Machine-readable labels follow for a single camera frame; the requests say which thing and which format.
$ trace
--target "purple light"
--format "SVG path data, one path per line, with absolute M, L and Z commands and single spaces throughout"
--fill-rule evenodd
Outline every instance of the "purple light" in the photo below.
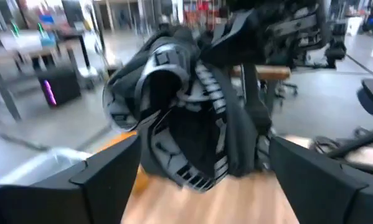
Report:
M 55 96 L 54 96 L 54 93 L 52 93 L 52 90 L 50 89 L 50 84 L 49 84 L 48 80 L 45 80 L 45 81 L 44 81 L 44 84 L 45 84 L 45 88 L 46 88 L 46 90 L 47 90 L 47 92 L 48 92 L 50 102 L 51 102 L 53 105 L 56 105 Z

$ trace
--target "gray floor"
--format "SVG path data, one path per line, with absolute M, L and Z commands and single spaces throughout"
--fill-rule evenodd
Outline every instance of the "gray floor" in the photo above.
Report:
M 119 60 L 126 63 L 142 44 L 133 34 L 108 35 L 107 42 L 112 63 Z M 368 48 L 360 40 L 352 43 L 349 49 L 354 49 L 350 53 L 355 56 L 359 55 L 359 49 Z M 93 54 L 93 44 L 89 45 L 89 52 L 93 65 L 101 66 L 99 56 Z M 362 62 L 373 69 L 373 61 L 366 57 Z M 273 115 L 276 130 L 309 138 L 317 135 L 341 138 L 350 136 L 357 126 L 373 128 L 373 117 L 361 108 L 356 98 L 363 78 L 373 75 L 349 58 L 338 63 L 337 71 L 296 72 L 288 82 L 297 84 L 300 93 L 296 98 L 290 94 L 282 108 L 276 104 Z M 101 94 L 102 88 L 98 87 L 83 93 L 79 100 L 50 110 L 42 93 L 34 93 L 17 101 L 24 118 L 20 123 L 15 123 L 0 108 L 0 131 L 30 142 L 94 152 L 118 134 L 110 129 L 103 114 Z M 0 176 L 38 153 L 0 140 Z

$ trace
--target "wooden table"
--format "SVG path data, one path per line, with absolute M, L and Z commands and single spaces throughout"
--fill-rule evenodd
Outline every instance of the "wooden table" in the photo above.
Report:
M 72 50 L 72 46 L 75 44 L 74 40 L 69 40 L 65 42 L 61 42 L 58 45 L 53 45 L 49 47 L 39 47 L 39 48 L 29 48 L 29 49 L 12 49 L 12 50 L 0 50 L 0 65 L 7 64 L 9 62 L 13 62 L 14 60 L 19 60 L 20 56 L 42 56 L 42 55 L 48 55 L 52 54 L 52 52 L 55 52 L 58 48 L 65 48 L 67 50 L 68 56 L 70 58 L 70 64 L 74 69 L 77 69 L 77 63 L 75 60 L 75 56 Z M 26 80 L 30 80 L 32 78 L 35 78 L 35 75 L 23 75 L 18 76 L 16 78 L 13 78 L 11 80 L 5 80 L 3 79 L 1 73 L 0 73 L 0 94 L 2 96 L 2 99 L 4 100 L 4 103 L 12 115 L 12 117 L 15 120 L 20 120 L 21 116 L 19 114 L 19 111 L 17 110 L 16 104 L 13 100 L 13 97 L 11 93 L 8 90 L 8 87 L 10 85 L 23 82 Z
M 286 138 L 304 147 L 310 142 L 296 136 Z M 365 147 L 347 159 L 373 164 L 373 148 Z M 145 178 L 138 174 L 136 183 Z M 145 191 L 130 197 L 122 224 L 298 223 L 273 174 L 228 177 L 204 194 L 180 189 L 168 180 L 150 178 Z

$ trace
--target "concrete floor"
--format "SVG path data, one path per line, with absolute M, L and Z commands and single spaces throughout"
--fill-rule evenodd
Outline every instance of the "concrete floor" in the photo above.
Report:
M 349 54 L 360 56 L 358 59 L 373 69 L 373 61 L 367 58 L 368 55 L 364 57 L 358 53 L 359 49 L 368 48 L 360 41 L 366 38 L 348 39 Z M 94 53 L 93 42 L 93 37 L 90 37 L 88 52 L 92 65 L 99 67 L 102 63 Z M 110 49 L 107 55 L 110 63 L 120 60 L 126 63 L 142 44 L 140 38 L 124 33 L 107 35 L 106 42 Z M 80 49 L 75 51 L 77 62 L 83 66 Z M 288 82 L 299 86 L 299 95 L 296 98 L 290 95 L 282 108 L 276 104 L 273 115 L 275 129 L 278 133 L 309 138 L 318 135 L 348 137 L 357 126 L 372 129 L 373 117 L 361 108 L 356 98 L 363 78 L 373 78 L 373 75 L 350 58 L 340 62 L 337 71 L 296 72 Z M 118 134 L 111 130 L 103 114 L 101 86 L 56 110 L 49 109 L 41 91 L 18 99 L 17 105 L 24 119 L 15 123 L 7 111 L 0 108 L 0 131 L 19 139 L 95 152 Z M 38 153 L 0 140 L 0 176 Z

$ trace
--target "desk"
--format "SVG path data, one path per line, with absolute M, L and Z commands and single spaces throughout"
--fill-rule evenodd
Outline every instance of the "desk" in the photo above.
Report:
M 74 53 L 72 50 L 72 45 L 74 41 L 65 41 L 59 43 L 59 47 L 64 47 L 67 49 L 68 56 L 70 58 L 70 63 L 72 67 L 77 70 L 77 63 L 75 61 Z M 56 51 L 57 46 L 50 46 L 50 47 L 39 47 L 39 48 L 18 48 L 18 49 L 11 49 L 11 50 L 0 50 L 0 65 L 13 62 L 13 60 L 18 60 L 20 55 L 33 55 L 33 56 L 40 56 L 40 55 L 47 55 L 51 54 L 52 51 Z M 5 105 L 12 115 L 12 117 L 19 121 L 21 119 L 19 111 L 17 110 L 16 104 L 13 100 L 12 95 L 10 94 L 8 87 L 14 83 L 23 82 L 26 80 L 30 80 L 35 78 L 35 75 L 23 75 L 11 80 L 4 80 L 2 75 L 0 74 L 0 94 L 5 102 Z
M 286 138 L 302 146 L 310 142 L 296 136 Z M 373 163 L 373 148 L 361 149 L 347 159 Z M 144 178 L 138 174 L 136 183 L 144 182 Z M 153 177 L 144 192 L 131 195 L 121 223 L 297 224 L 298 221 L 276 177 L 259 173 L 242 179 L 227 177 L 204 194 Z

